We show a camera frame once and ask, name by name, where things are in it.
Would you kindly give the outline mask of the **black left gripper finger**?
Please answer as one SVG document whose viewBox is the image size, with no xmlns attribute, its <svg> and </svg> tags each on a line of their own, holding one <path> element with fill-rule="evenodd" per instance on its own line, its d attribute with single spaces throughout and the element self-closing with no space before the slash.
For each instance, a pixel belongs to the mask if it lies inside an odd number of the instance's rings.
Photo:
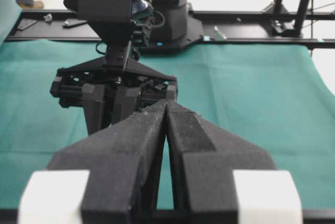
<svg viewBox="0 0 335 224">
<path fill-rule="evenodd" d="M 237 223 L 232 171 L 274 170 L 270 154 L 176 102 L 166 119 L 174 207 L 190 223 Z"/>
</svg>

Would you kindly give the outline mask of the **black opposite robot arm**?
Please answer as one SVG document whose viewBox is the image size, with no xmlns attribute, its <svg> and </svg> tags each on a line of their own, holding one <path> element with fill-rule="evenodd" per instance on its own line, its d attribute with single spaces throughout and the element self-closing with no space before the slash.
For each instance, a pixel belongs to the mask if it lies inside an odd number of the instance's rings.
<svg viewBox="0 0 335 224">
<path fill-rule="evenodd" d="M 57 151 L 51 171 L 89 172 L 84 223 L 237 223 L 233 173 L 273 171 L 260 147 L 176 102 L 177 79 L 141 50 L 188 33 L 186 0 L 64 0 L 107 49 L 60 68 L 50 92 L 82 107 L 88 137 Z"/>
</svg>

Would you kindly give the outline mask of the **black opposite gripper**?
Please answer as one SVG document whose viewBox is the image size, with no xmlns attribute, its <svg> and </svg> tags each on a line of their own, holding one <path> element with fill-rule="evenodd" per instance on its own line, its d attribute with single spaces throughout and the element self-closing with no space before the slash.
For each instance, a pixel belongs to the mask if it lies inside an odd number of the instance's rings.
<svg viewBox="0 0 335 224">
<path fill-rule="evenodd" d="M 90 136 L 57 151 L 47 168 L 90 171 L 81 205 L 84 223 L 132 223 L 135 213 L 156 209 L 164 99 L 176 101 L 177 91 L 176 77 L 134 59 L 108 66 L 100 57 L 57 70 L 50 94 L 64 108 L 83 107 Z M 105 99 L 114 102 L 109 128 Z M 139 103 L 151 106 L 133 114 Z"/>
</svg>

